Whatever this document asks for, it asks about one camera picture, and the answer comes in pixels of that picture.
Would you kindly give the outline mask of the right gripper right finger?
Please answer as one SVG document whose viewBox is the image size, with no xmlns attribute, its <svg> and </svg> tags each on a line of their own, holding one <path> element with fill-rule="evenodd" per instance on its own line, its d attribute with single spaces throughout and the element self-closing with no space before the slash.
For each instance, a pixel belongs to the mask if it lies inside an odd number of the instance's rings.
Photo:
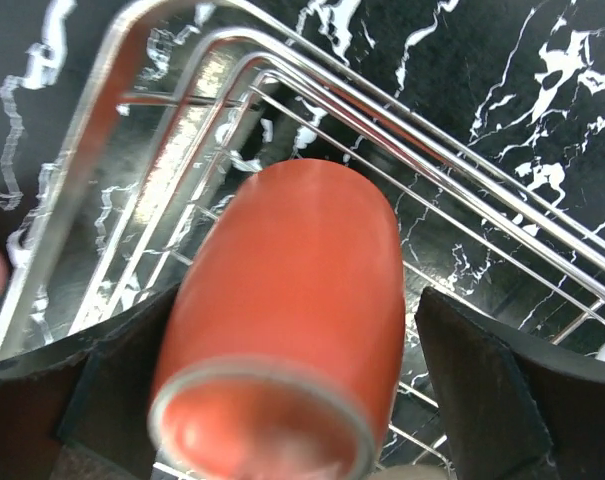
<svg viewBox="0 0 605 480">
<path fill-rule="evenodd" d="M 605 479 L 605 362 L 431 287 L 415 314 L 460 479 Z"/>
</svg>

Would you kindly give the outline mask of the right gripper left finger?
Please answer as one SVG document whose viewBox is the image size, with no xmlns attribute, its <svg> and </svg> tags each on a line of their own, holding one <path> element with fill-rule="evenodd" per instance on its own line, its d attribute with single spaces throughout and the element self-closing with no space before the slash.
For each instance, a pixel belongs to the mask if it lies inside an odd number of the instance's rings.
<svg viewBox="0 0 605 480">
<path fill-rule="evenodd" d="M 178 288 L 0 361 L 0 479 L 148 479 L 151 383 Z"/>
</svg>

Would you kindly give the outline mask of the orange ceramic mug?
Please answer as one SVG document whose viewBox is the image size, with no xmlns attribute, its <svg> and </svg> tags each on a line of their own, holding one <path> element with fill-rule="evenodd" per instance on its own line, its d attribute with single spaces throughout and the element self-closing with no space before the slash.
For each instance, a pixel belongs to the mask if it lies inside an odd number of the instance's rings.
<svg viewBox="0 0 605 480">
<path fill-rule="evenodd" d="M 250 176 L 179 288 L 148 430 L 207 479 L 360 479 L 405 336 L 394 212 L 363 175 L 299 159 Z"/>
</svg>

